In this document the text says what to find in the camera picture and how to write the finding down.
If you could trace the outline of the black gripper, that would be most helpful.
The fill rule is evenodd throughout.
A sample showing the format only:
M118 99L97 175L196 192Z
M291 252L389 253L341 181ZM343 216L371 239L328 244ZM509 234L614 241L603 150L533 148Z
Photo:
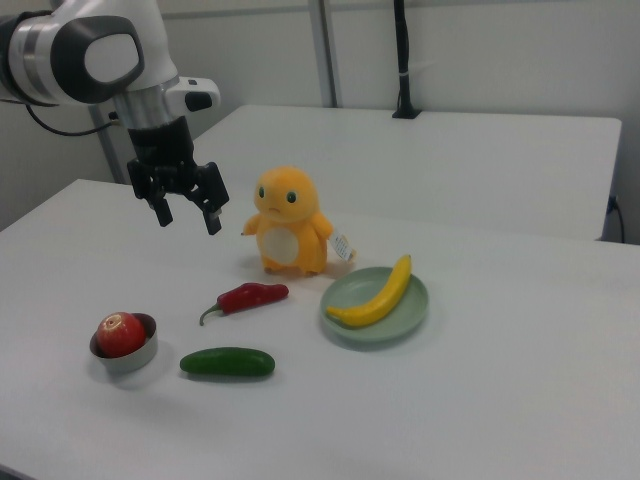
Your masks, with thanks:
M166 227L173 221L165 192L188 192L187 198L202 211L208 234L217 234L229 194L216 163L196 165L186 118L157 128L130 129L128 133L136 153L136 159L127 163L134 194L147 202L159 225Z

